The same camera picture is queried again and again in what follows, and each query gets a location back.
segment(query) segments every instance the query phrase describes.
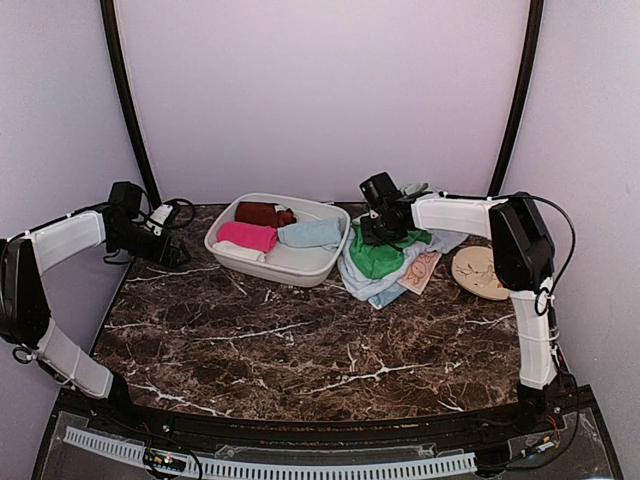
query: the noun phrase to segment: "white cloth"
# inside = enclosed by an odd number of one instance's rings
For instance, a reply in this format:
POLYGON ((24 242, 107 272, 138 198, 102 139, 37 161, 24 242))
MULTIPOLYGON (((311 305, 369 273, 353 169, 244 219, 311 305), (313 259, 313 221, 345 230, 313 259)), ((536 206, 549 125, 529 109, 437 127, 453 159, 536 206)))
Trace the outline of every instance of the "white cloth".
POLYGON ((235 243, 231 243, 227 240, 214 243, 211 246, 211 249, 214 253, 224 253, 225 255, 231 255, 245 260, 253 260, 254 262, 264 262, 266 258, 266 254, 259 250, 240 247, 235 243))

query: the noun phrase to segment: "black metal pole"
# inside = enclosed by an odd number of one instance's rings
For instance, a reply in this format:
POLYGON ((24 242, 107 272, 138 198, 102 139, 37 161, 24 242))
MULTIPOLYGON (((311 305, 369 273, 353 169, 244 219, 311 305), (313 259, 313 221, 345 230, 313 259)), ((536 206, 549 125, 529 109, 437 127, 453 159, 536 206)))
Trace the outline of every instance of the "black metal pole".
POLYGON ((109 49, 109 57, 111 58, 111 68, 113 69, 113 77, 116 81, 118 96, 120 97, 120 107, 124 115, 131 146, 136 156, 136 162, 140 169, 140 175, 144 182, 145 190, 149 195, 149 201, 153 208, 158 208, 162 204, 158 184, 153 176, 149 156, 144 146, 142 132, 138 124, 138 116, 133 105, 131 89, 129 88, 129 80, 122 54, 122 45, 120 44, 120 34, 118 33, 118 21, 116 19, 116 11, 113 0, 100 0, 102 7, 102 21, 104 23, 104 33, 107 38, 107 47, 109 49))
POLYGON ((524 111, 524 103, 527 99, 527 92, 529 91, 531 72, 533 71, 533 60, 536 56, 536 47, 538 46, 543 6, 544 0, 531 0, 529 6, 527 32, 524 37, 524 47, 522 48, 522 58, 520 60, 516 89, 513 94, 509 120, 507 121, 507 128, 504 132, 504 138, 502 139, 502 146, 498 154, 496 168, 493 171, 493 178, 491 179, 491 185, 487 193, 487 195, 492 197, 500 194, 504 178, 507 175, 507 169, 509 168, 509 161, 511 160, 513 147, 516 143, 516 137, 518 136, 522 112, 524 111))

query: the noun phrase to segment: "marble tabletop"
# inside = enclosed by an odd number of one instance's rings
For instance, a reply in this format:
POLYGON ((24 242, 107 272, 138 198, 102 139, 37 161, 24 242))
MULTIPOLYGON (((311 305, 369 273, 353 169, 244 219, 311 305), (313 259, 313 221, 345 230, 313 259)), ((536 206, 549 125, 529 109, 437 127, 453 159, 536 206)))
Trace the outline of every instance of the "marble tabletop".
MULTIPOLYGON (((352 217, 363 211, 343 204, 352 217)), ((302 289, 222 267, 203 244, 223 206, 197 207, 193 260, 137 260, 94 356, 139 405, 233 418, 382 420, 516 401, 519 348, 509 301, 476 297, 443 256, 421 296, 375 310, 334 270, 302 289)), ((470 238, 465 244, 483 244, 470 238)))

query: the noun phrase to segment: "lavender wall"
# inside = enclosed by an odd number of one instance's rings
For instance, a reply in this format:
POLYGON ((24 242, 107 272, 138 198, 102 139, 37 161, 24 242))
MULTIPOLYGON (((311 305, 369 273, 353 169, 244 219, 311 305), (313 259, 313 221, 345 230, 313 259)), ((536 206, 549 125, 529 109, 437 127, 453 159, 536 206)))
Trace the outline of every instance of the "lavender wall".
MULTIPOLYGON (((0 2, 0 236, 106 199, 138 181, 99 2, 0 2)), ((87 252, 45 276, 56 321, 84 348, 123 270, 87 252)), ((58 387, 0 342, 0 472, 30 478, 58 387)))
POLYGON ((353 200, 384 169, 486 191, 528 4, 118 2, 163 195, 353 200))
MULTIPOLYGON (((595 390, 626 478, 640 478, 638 31, 638 2, 547 2, 505 188, 548 196, 576 223, 576 259, 558 286, 561 341, 595 390)), ((566 227, 550 224, 560 260, 566 227)))

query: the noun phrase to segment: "black motor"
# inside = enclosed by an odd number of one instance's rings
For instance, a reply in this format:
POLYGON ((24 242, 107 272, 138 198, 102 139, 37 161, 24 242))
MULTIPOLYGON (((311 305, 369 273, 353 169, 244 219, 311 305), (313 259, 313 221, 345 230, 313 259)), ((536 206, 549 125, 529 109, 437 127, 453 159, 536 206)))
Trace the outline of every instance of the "black motor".
POLYGON ((360 225, 364 243, 393 245, 414 228, 411 204, 416 196, 404 196, 387 172, 379 173, 360 184, 364 198, 377 215, 362 217, 360 225))

